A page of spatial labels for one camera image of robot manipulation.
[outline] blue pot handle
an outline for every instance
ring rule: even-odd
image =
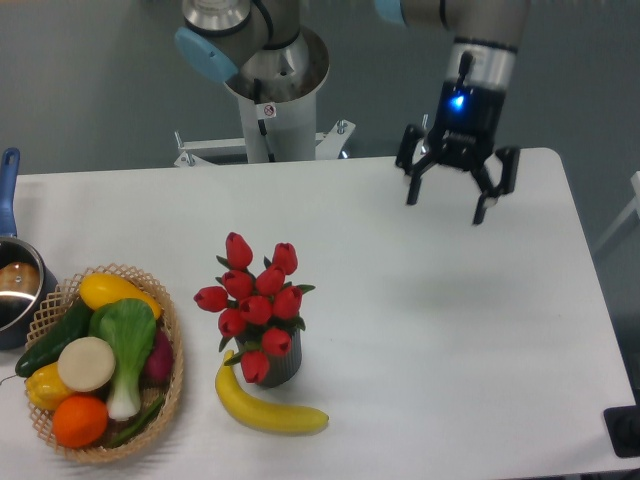
[[[13,197],[20,166],[20,150],[8,148],[2,154],[0,164],[0,237],[17,237],[16,219],[13,215]]]

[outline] yellow bell pepper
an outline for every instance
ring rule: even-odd
[[[29,400],[41,410],[55,410],[65,398],[75,393],[60,380],[58,362],[36,370],[25,385]]]

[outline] white table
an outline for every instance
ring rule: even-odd
[[[606,433],[602,411],[633,395],[560,159],[525,150],[520,165],[515,193],[480,227],[468,174],[429,171],[407,207],[391,158],[20,177],[19,237],[59,279],[116,262],[165,284],[186,387],[152,448],[90,467],[36,437],[10,380],[2,478],[464,480],[640,466]],[[318,435],[250,430],[216,397],[216,317],[192,297],[223,273],[215,255],[229,231],[256,265],[293,243],[293,280],[317,286],[302,307],[299,373],[248,389],[328,412]],[[1,376],[20,353],[0,352]]]

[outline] warning sticker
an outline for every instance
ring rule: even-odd
[[[258,120],[267,120],[269,118],[275,118],[277,114],[276,104],[273,102],[270,103],[261,103],[256,105],[256,115]]]

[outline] orange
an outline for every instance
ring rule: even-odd
[[[108,421],[107,406],[102,400],[75,394],[66,398],[53,414],[53,434],[60,445],[80,448],[99,439]]]

